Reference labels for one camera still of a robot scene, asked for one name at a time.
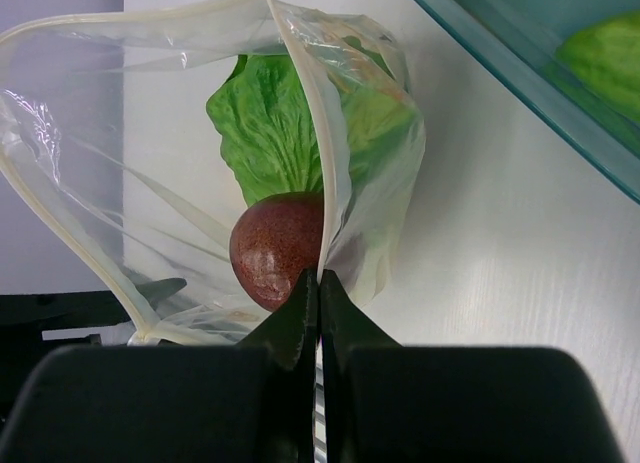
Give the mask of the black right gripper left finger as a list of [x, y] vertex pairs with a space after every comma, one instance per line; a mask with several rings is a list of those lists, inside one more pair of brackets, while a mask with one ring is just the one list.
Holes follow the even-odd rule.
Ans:
[[242, 348], [264, 348], [268, 371], [262, 391], [256, 460], [313, 462], [318, 283], [303, 271], [287, 301], [245, 337]]

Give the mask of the clear dotted zip bag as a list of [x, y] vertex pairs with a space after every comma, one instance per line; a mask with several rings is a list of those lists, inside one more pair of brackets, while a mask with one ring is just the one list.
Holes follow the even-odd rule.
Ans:
[[[208, 0], [155, 11], [28, 22], [1, 37], [1, 170], [114, 293], [133, 345], [234, 343], [268, 311], [231, 266], [252, 205], [220, 156], [205, 105], [241, 54], [288, 54], [319, 139], [324, 226], [317, 270], [351, 301], [386, 286], [421, 165], [351, 191], [347, 129], [328, 60], [413, 98], [401, 44], [364, 15], [279, 0]], [[154, 310], [135, 285], [183, 278]]]

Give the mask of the dark red plum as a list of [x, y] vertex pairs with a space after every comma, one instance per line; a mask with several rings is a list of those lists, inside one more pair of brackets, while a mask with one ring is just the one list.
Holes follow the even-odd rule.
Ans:
[[241, 215], [231, 232], [229, 257], [254, 302], [269, 312], [286, 302], [300, 274], [318, 266], [323, 226], [320, 193], [272, 195]]

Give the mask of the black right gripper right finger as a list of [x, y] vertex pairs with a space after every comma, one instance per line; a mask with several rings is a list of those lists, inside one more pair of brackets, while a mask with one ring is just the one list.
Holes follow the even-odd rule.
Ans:
[[403, 462], [395, 408], [405, 400], [402, 346], [351, 301], [334, 271], [323, 273], [319, 297], [327, 459]]

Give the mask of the teal plastic basket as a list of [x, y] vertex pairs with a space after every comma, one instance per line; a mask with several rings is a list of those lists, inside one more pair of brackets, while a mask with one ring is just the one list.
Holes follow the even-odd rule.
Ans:
[[555, 57], [576, 32], [639, 0], [414, 0], [523, 103], [632, 199], [639, 121], [615, 111]]

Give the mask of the green white lettuce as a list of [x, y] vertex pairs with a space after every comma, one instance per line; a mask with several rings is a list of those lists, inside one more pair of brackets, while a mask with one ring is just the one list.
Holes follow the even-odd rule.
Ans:
[[[397, 87], [382, 89], [328, 60], [346, 122], [351, 191], [422, 160], [426, 138], [416, 108]], [[221, 137], [220, 156], [247, 205], [275, 194], [323, 190], [319, 139], [291, 57], [241, 54], [209, 97], [206, 114]]]

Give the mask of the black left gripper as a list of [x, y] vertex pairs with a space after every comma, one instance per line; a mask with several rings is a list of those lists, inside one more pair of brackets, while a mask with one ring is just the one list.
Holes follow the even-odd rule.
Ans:
[[49, 330], [108, 327], [129, 320], [109, 291], [1, 297], [1, 406], [10, 408], [33, 367], [58, 344]]

